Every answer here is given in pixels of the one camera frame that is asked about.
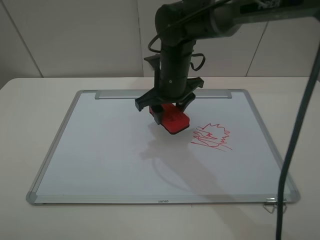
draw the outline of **wall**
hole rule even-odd
[[[174,1],[0,0],[0,88],[18,77],[152,76],[143,58],[152,55],[155,13]],[[319,26],[313,18],[252,23],[229,38],[199,40],[194,52],[207,61],[189,74],[308,76]]]

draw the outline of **red marker drawing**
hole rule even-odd
[[[230,137],[230,131],[227,131],[225,127],[220,126],[220,124],[212,125],[209,123],[205,127],[197,127],[197,131],[193,137],[192,144],[202,145],[213,149],[218,149],[220,151],[226,152],[232,150],[227,146],[227,138]]]

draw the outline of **black cable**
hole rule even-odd
[[[159,32],[148,44],[148,49],[151,51],[151,52],[154,52],[154,53],[157,53],[159,54],[161,51],[160,50],[155,50],[152,47],[152,45],[155,43],[155,41],[160,37],[160,35],[162,35],[163,33],[165,33],[166,31],[168,31],[169,29],[172,29],[172,28],[176,28],[177,26],[181,25],[181,24],[184,24],[188,21],[190,21],[191,19],[194,19],[195,17],[203,14],[205,11],[207,11],[208,9],[216,9],[218,7],[221,7],[223,5],[225,5],[226,3],[230,2],[232,0],[220,0],[216,3],[212,3],[208,6],[205,6],[205,7],[202,7],[200,8],[199,10],[189,14],[188,16],[185,16],[184,18],[176,21],[175,23],[171,24],[171,25],[168,25],[168,27],[166,27],[163,31]]]
[[[283,209],[284,209],[284,191],[285,191],[285,184],[286,184],[286,178],[288,175],[289,166],[291,163],[292,156],[295,152],[301,127],[304,122],[304,118],[306,115],[306,111],[307,111],[312,93],[314,91],[317,79],[319,77],[319,72],[320,72],[320,46],[318,48],[318,51],[315,57],[315,61],[313,64],[309,81],[305,87],[305,91],[301,100],[298,114],[296,116],[290,143],[284,158],[283,167],[280,174],[279,185],[278,185],[278,200],[277,200],[277,219],[276,219],[276,234],[275,234],[276,240],[281,240]]]

